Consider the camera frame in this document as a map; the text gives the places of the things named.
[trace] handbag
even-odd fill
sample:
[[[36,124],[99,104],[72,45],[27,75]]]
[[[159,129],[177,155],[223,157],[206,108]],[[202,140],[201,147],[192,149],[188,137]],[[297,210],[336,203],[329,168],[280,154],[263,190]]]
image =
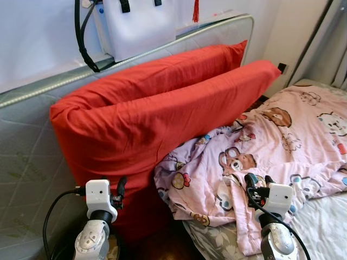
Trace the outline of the handbag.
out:
[[[99,68],[88,55],[84,33],[93,13],[99,41],[114,61]],[[94,71],[155,49],[176,39],[174,0],[94,0],[80,26],[80,0],[75,0],[75,32],[79,51]]]

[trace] wall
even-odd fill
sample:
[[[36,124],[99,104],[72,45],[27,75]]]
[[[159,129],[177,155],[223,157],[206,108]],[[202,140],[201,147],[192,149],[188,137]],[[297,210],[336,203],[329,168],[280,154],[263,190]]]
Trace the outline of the wall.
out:
[[[177,27],[192,23],[194,0],[172,0]],[[200,17],[236,9],[255,18],[254,38],[247,61],[260,59],[279,6],[278,0],[200,0]],[[81,9],[85,17],[87,9]],[[73,0],[4,1],[0,8],[0,93],[84,66],[74,32]],[[93,16],[87,24],[86,47],[95,60],[103,54]]]
[[[262,58],[276,66],[285,63],[287,67],[265,93],[266,96],[272,96],[287,86],[326,4],[327,0],[281,1]]]

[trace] gray curtain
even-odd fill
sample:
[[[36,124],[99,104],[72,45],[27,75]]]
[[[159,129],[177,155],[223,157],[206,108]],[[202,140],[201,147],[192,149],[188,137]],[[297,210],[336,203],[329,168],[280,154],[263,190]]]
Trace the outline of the gray curtain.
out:
[[[310,79],[347,90],[347,0],[333,0],[290,85]]]

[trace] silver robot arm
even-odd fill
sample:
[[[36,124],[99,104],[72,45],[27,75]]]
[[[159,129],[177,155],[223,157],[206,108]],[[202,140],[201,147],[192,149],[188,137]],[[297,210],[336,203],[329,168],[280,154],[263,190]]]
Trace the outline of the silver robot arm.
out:
[[[251,175],[245,176],[247,189],[252,188],[252,199],[263,209],[273,213],[280,220],[285,218],[291,206],[293,188],[288,185],[276,184],[266,176],[267,187],[255,187]],[[298,246],[290,231],[277,219],[256,210],[254,218],[260,223],[261,252],[264,260],[297,260]]]
[[[74,260],[104,260],[108,253],[111,223],[117,210],[123,208],[126,178],[118,183],[118,195],[113,197],[108,180],[90,180],[86,184],[87,217],[89,221],[75,241]]]

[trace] pillow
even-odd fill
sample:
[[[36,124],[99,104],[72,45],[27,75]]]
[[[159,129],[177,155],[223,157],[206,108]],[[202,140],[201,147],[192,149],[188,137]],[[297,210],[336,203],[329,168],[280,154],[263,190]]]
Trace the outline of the pillow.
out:
[[[235,69],[245,46],[206,47],[141,64],[51,107],[56,135],[79,185],[106,177],[115,194],[119,178],[128,177],[124,209],[115,222],[126,242],[139,241],[171,220],[154,186],[155,165],[180,143],[231,123],[279,75],[265,61]]]

